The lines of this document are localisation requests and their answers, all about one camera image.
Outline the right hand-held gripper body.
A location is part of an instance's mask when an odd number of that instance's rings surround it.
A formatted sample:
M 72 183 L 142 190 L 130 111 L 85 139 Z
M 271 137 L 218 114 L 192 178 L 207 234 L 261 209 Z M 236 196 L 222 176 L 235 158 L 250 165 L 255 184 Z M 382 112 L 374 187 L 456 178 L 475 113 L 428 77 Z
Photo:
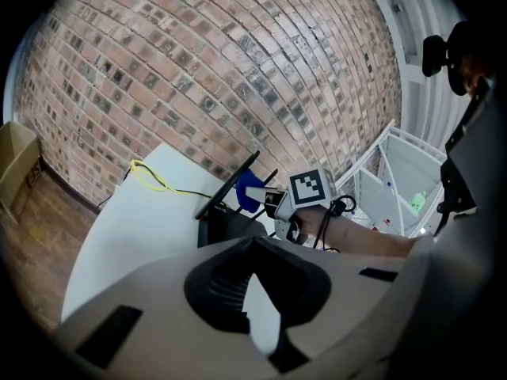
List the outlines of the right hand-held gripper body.
M 300 227 L 295 213 L 302 208 L 326 205 L 337 199 L 334 175 L 323 167 L 315 167 L 288 177 L 284 190 L 267 189 L 265 209 L 274 220 L 275 235 L 286 241 L 300 239 Z

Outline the blue cloth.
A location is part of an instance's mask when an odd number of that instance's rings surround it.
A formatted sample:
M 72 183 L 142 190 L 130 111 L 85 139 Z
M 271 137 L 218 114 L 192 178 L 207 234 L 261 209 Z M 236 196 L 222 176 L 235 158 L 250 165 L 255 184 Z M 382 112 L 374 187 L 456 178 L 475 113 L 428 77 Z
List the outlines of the blue cloth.
M 240 208 L 249 213 L 255 213 L 259 206 L 260 202 L 255 199 L 251 199 L 246 195 L 247 187 L 254 188 L 263 188 L 265 184 L 262 180 L 260 180 L 253 171 L 247 169 L 238 179 L 235 185 L 236 197 Z

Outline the open cardboard box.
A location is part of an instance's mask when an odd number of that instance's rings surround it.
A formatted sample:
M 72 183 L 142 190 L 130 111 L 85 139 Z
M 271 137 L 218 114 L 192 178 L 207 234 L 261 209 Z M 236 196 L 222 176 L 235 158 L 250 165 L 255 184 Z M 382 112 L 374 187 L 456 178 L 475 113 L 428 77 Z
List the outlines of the open cardboard box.
M 37 135 L 9 121 L 0 127 L 0 204 L 18 224 L 21 213 L 41 175 Z

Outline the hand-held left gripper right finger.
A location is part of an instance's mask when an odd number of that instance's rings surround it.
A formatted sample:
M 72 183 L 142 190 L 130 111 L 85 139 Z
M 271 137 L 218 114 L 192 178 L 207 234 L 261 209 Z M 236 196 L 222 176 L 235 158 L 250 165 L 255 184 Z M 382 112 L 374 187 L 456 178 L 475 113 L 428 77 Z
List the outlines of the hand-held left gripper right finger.
M 403 261 L 253 240 L 255 380 L 385 380 L 392 346 L 364 331 Z

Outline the person's right forearm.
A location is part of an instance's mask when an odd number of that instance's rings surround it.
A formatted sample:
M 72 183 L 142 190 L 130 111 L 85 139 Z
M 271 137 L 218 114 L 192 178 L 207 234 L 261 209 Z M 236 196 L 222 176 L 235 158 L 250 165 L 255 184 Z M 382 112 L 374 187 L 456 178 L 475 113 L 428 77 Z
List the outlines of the person's right forearm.
M 316 238 L 326 212 L 327 209 L 322 206 L 299 209 L 295 216 L 301 222 L 302 233 Z M 325 246 L 338 249 L 341 253 L 405 258 L 421 237 L 383 234 L 339 216 L 330 218 L 321 239 Z

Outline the black router with antennas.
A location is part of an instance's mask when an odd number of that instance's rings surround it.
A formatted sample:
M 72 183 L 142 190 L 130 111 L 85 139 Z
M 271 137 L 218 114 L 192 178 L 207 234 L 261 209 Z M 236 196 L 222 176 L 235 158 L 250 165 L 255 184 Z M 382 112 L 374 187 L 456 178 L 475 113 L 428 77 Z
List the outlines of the black router with antennas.
M 226 194 L 254 163 L 259 154 L 259 150 L 251 154 L 195 214 L 194 219 L 199 222 L 198 248 L 235 238 L 251 238 L 267 234 L 266 228 L 261 222 L 241 213 L 241 207 L 235 210 L 221 204 Z

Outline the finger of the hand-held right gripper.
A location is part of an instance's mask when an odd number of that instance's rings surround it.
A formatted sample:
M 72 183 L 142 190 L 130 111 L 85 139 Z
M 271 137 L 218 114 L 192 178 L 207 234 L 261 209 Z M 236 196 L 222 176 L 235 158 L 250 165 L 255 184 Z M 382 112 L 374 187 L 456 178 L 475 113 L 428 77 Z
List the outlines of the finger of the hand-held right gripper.
M 279 204 L 286 194 L 277 188 L 246 187 L 246 196 L 263 204 Z

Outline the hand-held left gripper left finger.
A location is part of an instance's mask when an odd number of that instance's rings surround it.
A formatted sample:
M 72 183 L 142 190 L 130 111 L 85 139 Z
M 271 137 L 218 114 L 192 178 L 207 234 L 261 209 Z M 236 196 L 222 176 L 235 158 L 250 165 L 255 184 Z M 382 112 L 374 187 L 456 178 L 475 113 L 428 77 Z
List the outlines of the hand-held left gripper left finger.
M 266 380 L 273 366 L 247 334 L 203 321 L 184 292 L 199 264 L 241 240 L 145 264 L 76 309 L 56 342 L 99 380 Z

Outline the person's light shirt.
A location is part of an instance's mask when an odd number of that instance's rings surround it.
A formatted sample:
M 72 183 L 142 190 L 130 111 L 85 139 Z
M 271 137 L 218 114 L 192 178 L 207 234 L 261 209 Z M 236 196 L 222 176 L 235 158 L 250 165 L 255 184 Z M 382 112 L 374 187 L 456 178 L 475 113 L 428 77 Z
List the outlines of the person's light shirt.
M 507 79 L 497 78 L 451 159 L 476 207 L 434 236 L 417 307 L 396 358 L 464 358 L 501 341 L 507 299 Z

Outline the white metal shelf rack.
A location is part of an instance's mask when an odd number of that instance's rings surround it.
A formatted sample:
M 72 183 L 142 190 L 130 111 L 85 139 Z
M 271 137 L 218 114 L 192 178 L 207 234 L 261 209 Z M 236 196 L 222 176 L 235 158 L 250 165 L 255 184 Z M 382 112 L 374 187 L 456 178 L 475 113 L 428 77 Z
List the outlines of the white metal shelf rack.
M 391 121 L 352 167 L 337 180 L 338 192 L 352 196 L 354 222 L 385 234 L 408 238 L 434 234 L 436 212 L 443 200 L 440 167 L 446 155 Z M 410 202 L 426 191 L 425 206 L 415 212 Z

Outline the black chest mount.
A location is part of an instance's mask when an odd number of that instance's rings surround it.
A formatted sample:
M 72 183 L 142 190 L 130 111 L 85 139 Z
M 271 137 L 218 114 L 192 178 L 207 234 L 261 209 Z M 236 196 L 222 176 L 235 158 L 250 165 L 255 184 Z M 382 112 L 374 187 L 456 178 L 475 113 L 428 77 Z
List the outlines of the black chest mount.
M 462 140 L 467 133 L 467 129 L 475 116 L 478 115 L 478 107 L 485 96 L 494 86 L 494 80 L 480 77 L 475 91 L 472 93 L 471 101 L 467 106 L 456 129 L 452 132 L 450 138 L 445 143 L 447 159 L 440 167 L 440 180 L 444 189 L 444 198 L 437 206 L 437 212 L 441 214 L 441 219 L 436 228 L 435 236 L 446 226 L 451 213 L 461 214 L 476 207 L 471 192 L 465 183 L 461 172 L 458 170 L 455 162 L 451 159 L 451 151 Z

